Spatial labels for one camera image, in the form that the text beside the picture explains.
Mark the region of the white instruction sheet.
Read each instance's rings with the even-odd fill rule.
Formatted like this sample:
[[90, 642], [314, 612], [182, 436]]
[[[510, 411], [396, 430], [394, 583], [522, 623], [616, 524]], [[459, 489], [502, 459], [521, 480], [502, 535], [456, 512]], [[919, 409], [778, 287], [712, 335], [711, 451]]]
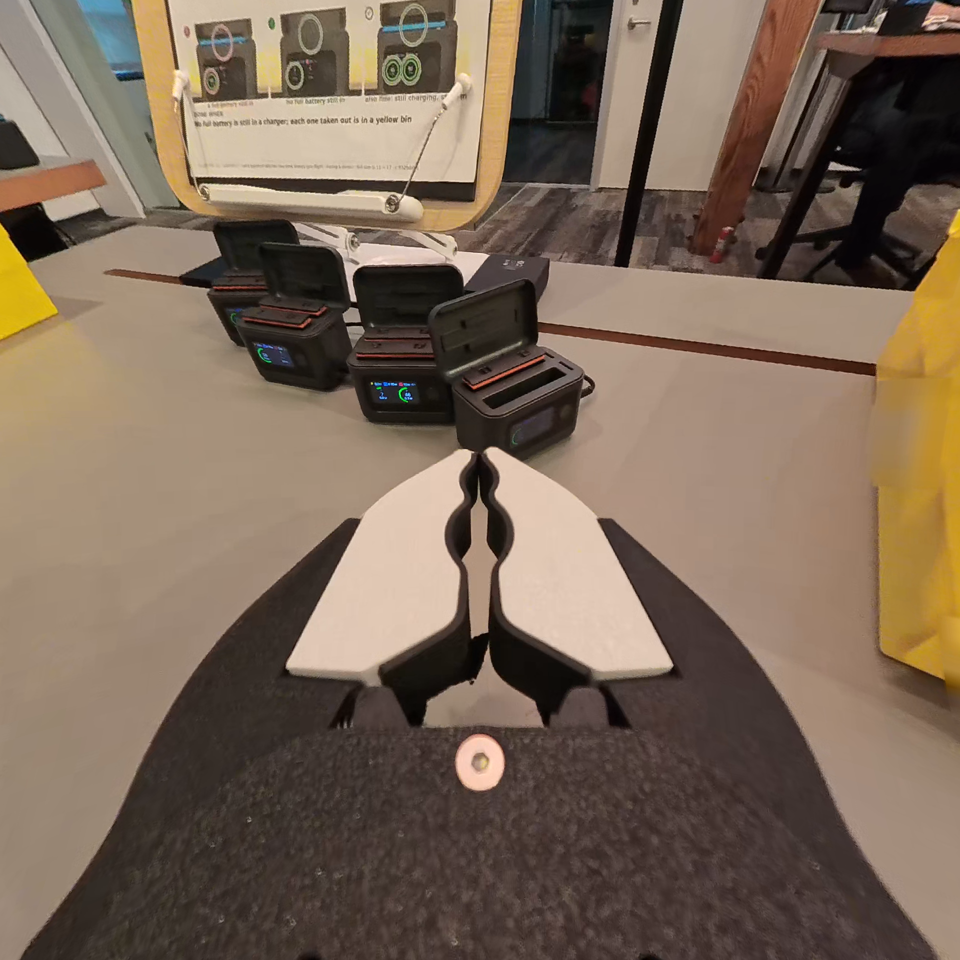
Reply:
[[471, 200], [492, 2], [166, 2], [200, 183]]

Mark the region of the black multi-port power hub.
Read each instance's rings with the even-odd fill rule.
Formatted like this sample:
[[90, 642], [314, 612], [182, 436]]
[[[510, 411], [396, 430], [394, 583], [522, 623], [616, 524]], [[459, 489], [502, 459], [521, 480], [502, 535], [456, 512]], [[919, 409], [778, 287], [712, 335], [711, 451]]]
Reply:
[[466, 294], [485, 292], [516, 281], [530, 282], [534, 286], [535, 299], [539, 301], [546, 292], [552, 261], [546, 257], [508, 257], [489, 254], [483, 259], [470, 278], [464, 281]]

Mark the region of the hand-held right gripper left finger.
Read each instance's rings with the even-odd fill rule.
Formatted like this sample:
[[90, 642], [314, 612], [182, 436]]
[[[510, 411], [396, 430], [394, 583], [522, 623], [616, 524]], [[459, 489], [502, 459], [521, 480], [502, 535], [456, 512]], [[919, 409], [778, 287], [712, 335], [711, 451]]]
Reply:
[[439, 694], [475, 677], [469, 588], [477, 456], [457, 450], [363, 514], [286, 671], [297, 677]]

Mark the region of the black pole stand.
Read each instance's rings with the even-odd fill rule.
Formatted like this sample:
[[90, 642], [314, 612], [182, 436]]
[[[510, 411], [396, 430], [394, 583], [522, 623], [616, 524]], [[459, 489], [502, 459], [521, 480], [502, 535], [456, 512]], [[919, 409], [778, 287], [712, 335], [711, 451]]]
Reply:
[[661, 3], [614, 256], [618, 268], [626, 268], [631, 262], [683, 6], [683, 1]]

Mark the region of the wooden sign board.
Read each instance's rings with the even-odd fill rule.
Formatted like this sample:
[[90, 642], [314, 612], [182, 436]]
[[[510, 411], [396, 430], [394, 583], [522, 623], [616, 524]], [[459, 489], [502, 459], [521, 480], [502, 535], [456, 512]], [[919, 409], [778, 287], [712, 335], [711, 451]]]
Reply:
[[222, 182], [199, 182], [190, 170], [183, 110], [179, 101], [179, 96], [184, 92], [184, 85], [188, 82], [188, 79], [186, 75], [175, 70], [174, 44], [165, 4], [166, 2], [162, 1], [132, 2], [131, 6], [142, 66], [145, 69], [150, 114], [161, 169], [176, 198], [189, 210], [223, 219], [284, 218], [292, 221], [312, 222], [318, 225], [352, 229], [384, 229], [448, 234], [474, 223], [495, 198], [501, 185], [506, 160], [513, 82], [519, 44], [520, 2], [491, 2], [486, 81], [483, 97], [484, 109], [474, 198], [465, 200], [416, 198], [409, 193], [409, 183], [406, 183], [402, 190], [342, 188], [332, 191], [295, 188], [294, 186], [274, 188], [272, 186], [237, 183], [237, 185], [244, 186], [317, 193], [336, 193], [345, 190], [394, 191], [416, 198], [422, 203], [424, 213], [420, 221], [416, 223], [389, 222], [386, 219], [380, 221], [354, 220], [353, 218], [344, 218], [337, 222], [316, 214], [221, 207], [203, 200], [199, 195], [201, 184], [222, 184]]

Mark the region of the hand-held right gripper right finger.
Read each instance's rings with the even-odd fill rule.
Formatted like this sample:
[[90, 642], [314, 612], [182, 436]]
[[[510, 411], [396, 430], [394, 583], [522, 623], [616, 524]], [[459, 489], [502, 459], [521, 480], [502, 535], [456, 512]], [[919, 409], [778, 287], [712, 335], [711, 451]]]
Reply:
[[488, 653], [530, 699], [664, 676], [665, 643], [600, 518], [510, 454], [484, 451], [490, 577]]

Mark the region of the white door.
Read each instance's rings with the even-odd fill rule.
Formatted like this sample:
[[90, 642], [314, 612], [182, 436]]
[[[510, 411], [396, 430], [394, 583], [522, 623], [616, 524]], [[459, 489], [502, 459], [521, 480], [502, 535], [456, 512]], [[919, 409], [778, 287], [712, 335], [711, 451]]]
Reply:
[[[683, 2], [648, 189], [707, 190], [765, 5]], [[592, 187], [629, 185], [662, 6], [613, 2]]]

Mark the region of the dark desk device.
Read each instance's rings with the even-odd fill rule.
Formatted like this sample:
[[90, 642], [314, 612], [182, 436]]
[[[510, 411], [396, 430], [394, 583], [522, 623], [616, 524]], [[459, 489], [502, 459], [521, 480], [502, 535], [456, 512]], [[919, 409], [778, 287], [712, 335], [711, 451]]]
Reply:
[[14, 121], [4, 117], [0, 122], [0, 168], [18, 171], [40, 166], [38, 154]]

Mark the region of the wooden desk black legs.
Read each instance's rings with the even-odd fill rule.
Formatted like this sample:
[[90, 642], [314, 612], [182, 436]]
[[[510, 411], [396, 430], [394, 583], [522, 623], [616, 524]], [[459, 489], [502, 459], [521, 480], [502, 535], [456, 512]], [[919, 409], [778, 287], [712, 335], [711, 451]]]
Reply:
[[921, 30], [902, 35], [830, 31], [819, 37], [817, 45], [825, 53], [827, 72], [840, 82], [839, 92], [773, 238], [756, 255], [759, 261], [757, 277], [762, 280], [778, 277], [791, 247], [799, 238], [803, 222], [834, 161], [843, 129], [853, 116], [868, 80], [877, 76], [882, 67], [914, 68], [958, 57], [959, 30]]

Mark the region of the yellow plastic bin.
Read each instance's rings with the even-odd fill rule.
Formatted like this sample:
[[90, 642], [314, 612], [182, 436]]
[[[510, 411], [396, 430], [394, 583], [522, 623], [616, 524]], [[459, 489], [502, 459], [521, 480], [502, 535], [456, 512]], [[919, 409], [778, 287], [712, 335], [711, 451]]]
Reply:
[[1, 226], [1, 340], [59, 313], [4, 226]]
[[959, 216], [876, 365], [881, 652], [959, 688]]

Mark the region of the black office chair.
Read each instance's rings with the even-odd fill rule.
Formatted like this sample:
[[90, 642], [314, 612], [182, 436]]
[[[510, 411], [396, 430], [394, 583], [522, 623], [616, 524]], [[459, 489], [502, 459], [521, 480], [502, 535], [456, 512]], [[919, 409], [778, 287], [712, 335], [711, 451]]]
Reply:
[[[840, 227], [801, 233], [791, 245], [835, 246], [800, 279], [884, 282], [894, 274], [914, 280], [917, 267], [901, 256], [919, 250], [884, 228], [915, 186], [958, 185], [958, 56], [883, 58], [854, 80], [851, 114], [841, 124], [830, 162], [852, 168], [841, 186], [860, 186], [851, 220]], [[878, 269], [876, 261], [883, 262]]]

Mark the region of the wooden post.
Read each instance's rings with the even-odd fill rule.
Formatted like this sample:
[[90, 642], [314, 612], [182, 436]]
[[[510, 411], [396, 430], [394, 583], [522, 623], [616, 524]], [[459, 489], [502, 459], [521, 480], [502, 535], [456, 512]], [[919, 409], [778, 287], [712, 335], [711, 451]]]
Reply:
[[768, 1], [754, 37], [706, 197], [689, 240], [707, 257], [741, 221], [821, 1]]

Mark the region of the white stand base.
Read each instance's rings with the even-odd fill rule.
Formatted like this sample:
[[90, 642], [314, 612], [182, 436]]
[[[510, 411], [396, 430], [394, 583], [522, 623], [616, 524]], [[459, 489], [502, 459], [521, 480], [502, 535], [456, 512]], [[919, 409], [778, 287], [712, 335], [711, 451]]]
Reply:
[[347, 288], [354, 298], [354, 276], [364, 266], [454, 266], [464, 282], [486, 263], [486, 253], [462, 250], [453, 236], [416, 230], [389, 231], [388, 242], [364, 239], [359, 231], [343, 226], [295, 222], [294, 229], [306, 246], [324, 246], [343, 261]]

